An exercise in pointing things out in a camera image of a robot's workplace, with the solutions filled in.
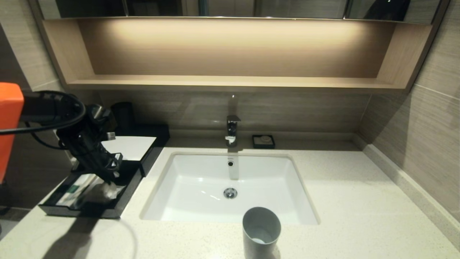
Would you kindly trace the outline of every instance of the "cup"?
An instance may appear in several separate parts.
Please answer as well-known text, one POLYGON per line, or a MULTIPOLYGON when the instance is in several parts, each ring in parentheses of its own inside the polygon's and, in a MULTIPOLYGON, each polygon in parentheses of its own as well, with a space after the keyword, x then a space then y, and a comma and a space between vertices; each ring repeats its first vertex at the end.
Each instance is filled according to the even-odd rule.
POLYGON ((246 259, 272 258, 281 233, 281 223, 271 210, 255 207, 243 217, 243 245, 246 259))

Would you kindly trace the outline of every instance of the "faucet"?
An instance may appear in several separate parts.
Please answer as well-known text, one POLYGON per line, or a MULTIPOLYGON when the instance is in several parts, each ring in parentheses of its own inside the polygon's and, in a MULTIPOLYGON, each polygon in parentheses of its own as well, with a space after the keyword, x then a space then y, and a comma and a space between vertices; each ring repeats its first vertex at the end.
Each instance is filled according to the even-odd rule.
POLYGON ((236 115, 227 116, 227 136, 225 137, 228 147, 236 147, 236 125, 241 121, 236 115))

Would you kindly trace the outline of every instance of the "white sink basin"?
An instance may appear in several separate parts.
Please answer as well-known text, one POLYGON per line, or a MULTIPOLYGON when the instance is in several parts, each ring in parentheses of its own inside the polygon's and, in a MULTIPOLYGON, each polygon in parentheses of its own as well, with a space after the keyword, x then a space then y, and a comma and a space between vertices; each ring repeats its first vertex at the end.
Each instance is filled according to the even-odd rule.
POLYGON ((162 177, 142 219, 240 223, 247 210, 260 206, 282 224, 318 224, 287 157, 174 155, 162 177), (237 190, 235 198, 225 197, 227 188, 237 190))

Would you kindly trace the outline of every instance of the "soap dish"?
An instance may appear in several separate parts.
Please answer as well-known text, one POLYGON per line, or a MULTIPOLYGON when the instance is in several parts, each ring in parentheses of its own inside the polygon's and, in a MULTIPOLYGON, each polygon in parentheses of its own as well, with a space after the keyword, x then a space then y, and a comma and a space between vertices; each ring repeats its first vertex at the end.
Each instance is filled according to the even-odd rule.
POLYGON ((275 140, 272 135, 253 135, 254 148, 274 149, 275 140))

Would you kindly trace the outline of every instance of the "white quartz countertop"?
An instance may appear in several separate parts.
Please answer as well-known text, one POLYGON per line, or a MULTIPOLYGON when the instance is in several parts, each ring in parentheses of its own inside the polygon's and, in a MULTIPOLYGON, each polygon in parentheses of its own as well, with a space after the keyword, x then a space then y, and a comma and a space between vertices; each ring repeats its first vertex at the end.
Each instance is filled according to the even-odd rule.
MULTIPOLYGON (((49 217, 35 207, 0 241, 0 258, 242 259, 241 224, 141 220, 171 154, 226 152, 164 148, 119 220, 49 217)), ((357 149, 245 149, 240 154, 289 155, 318 214, 319 225, 282 225, 279 258, 460 258, 425 214, 357 149)))

